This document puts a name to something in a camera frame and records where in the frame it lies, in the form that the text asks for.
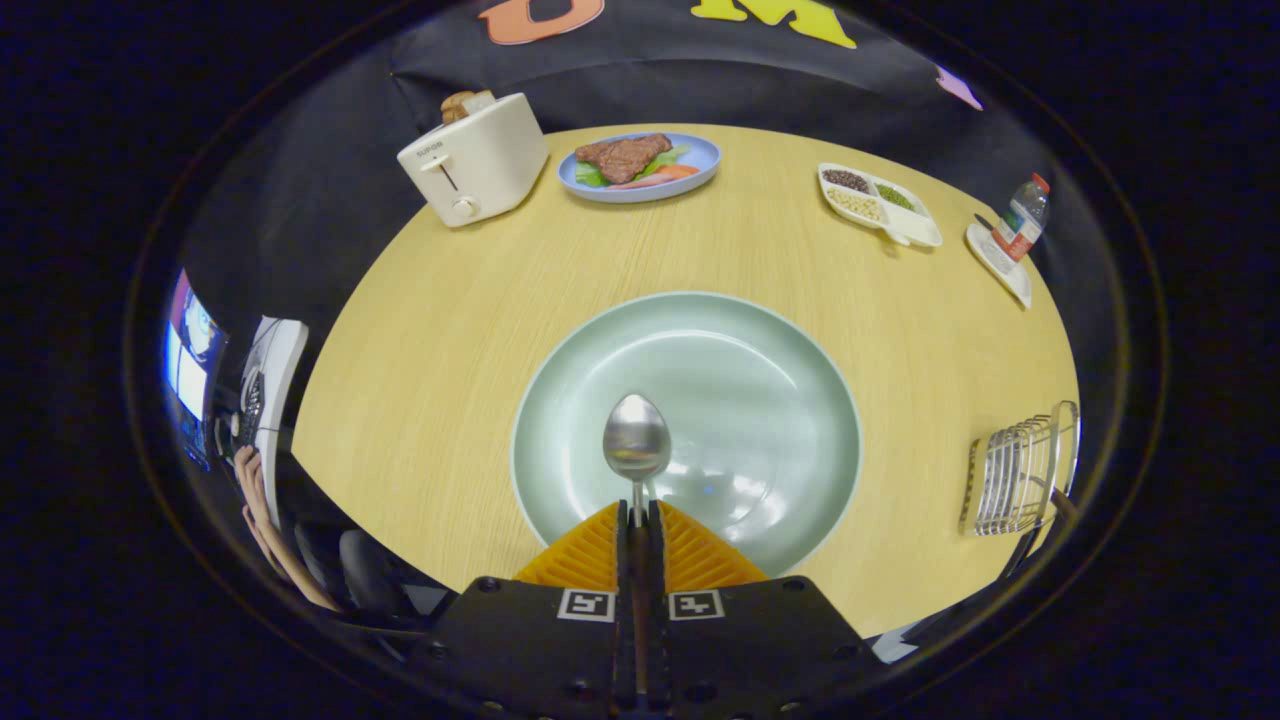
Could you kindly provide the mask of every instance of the orange letter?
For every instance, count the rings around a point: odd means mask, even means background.
[[[776,26],[782,18],[794,10],[796,19],[788,23],[791,29],[800,35],[817,37],[833,42],[841,47],[858,47],[852,40],[845,35],[840,27],[836,13],[826,5],[819,5],[813,0],[737,0],[744,8],[751,12],[762,23]],[[746,13],[733,6],[733,0],[700,0],[699,5],[690,10],[699,18],[713,20],[745,20]]]
[[[489,22],[489,40],[498,45],[524,45],[577,29],[604,12],[604,0],[571,0],[572,6],[563,15],[535,23],[529,17],[530,1],[507,0],[480,13]]]

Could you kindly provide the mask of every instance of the steak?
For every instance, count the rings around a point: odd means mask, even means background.
[[[611,183],[630,182],[659,152],[671,150],[671,140],[658,132],[608,142],[593,142],[573,151],[581,163],[591,163]]]

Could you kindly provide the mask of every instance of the small white tray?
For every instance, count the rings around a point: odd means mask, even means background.
[[[828,182],[822,177],[823,170],[845,170],[854,173],[867,181],[867,188],[870,192],[859,192],[851,187],[845,187],[838,183]],[[895,242],[901,245],[924,245],[928,247],[937,247],[942,245],[942,233],[938,232],[938,224],[933,222],[933,215],[929,214],[929,209],[920,202],[920,199],[915,196],[914,192],[906,190],[905,187],[890,182],[884,178],[878,178],[870,173],[864,173],[863,170],[849,168],[845,165],[837,165],[835,163],[819,163],[818,164],[818,183],[822,186],[822,196],[827,200],[840,217],[852,220],[855,223],[867,225],[869,228],[878,228],[884,231]],[[911,205],[915,206],[915,211],[908,210],[895,205],[883,197],[881,197],[879,190],[876,188],[876,183],[881,183],[902,193]],[[835,200],[832,200],[827,191],[835,188],[837,192],[845,192],[854,197],[869,197],[876,201],[877,208],[882,220],[876,220],[874,218],[868,218],[852,213],[840,206]]]
[[[1012,263],[1005,251],[996,245],[991,237],[991,231],[972,223],[965,228],[965,242],[974,256],[996,275],[1005,290],[1014,293],[1014,297],[1023,304],[1023,309],[1032,309],[1032,278],[1027,274],[1027,268],[1021,263]]]

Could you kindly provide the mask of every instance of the metal spoon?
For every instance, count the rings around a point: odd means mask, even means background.
[[[631,480],[635,524],[640,527],[644,482],[667,469],[671,432],[662,414],[644,396],[631,393],[618,401],[604,424],[604,461]]]

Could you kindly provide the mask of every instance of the toaster knob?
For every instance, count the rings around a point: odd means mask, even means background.
[[[457,202],[453,204],[453,211],[463,218],[474,218],[476,214],[475,200],[471,200],[468,197],[458,200]]]

